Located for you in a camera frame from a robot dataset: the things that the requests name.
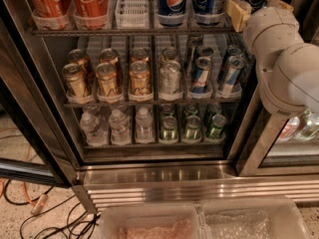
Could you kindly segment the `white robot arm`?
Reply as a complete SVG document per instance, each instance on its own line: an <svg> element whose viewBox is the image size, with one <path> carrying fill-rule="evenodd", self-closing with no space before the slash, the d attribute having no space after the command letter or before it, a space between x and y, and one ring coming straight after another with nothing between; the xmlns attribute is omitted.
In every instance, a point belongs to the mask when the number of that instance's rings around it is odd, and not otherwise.
<svg viewBox="0 0 319 239"><path fill-rule="evenodd" d="M292 11L279 4L253 11L243 0L225 0L232 27L255 57L263 106L275 116L319 113L319 47L303 41Z"/></svg>

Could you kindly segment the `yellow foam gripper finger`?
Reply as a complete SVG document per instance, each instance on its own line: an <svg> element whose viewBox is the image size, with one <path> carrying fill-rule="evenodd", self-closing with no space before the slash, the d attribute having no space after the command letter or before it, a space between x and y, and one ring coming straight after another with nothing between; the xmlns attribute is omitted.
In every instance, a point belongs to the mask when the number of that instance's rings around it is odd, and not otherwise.
<svg viewBox="0 0 319 239"><path fill-rule="evenodd" d="M282 0L269 0L268 6L269 7L276 7L276 8L280 8L280 9L287 9L290 12L294 11L294 8L290 4L288 4Z"/></svg>
<svg viewBox="0 0 319 239"><path fill-rule="evenodd" d="M239 33L250 18L252 7L244 0L225 0L225 13L230 17L233 29Z"/></svg>

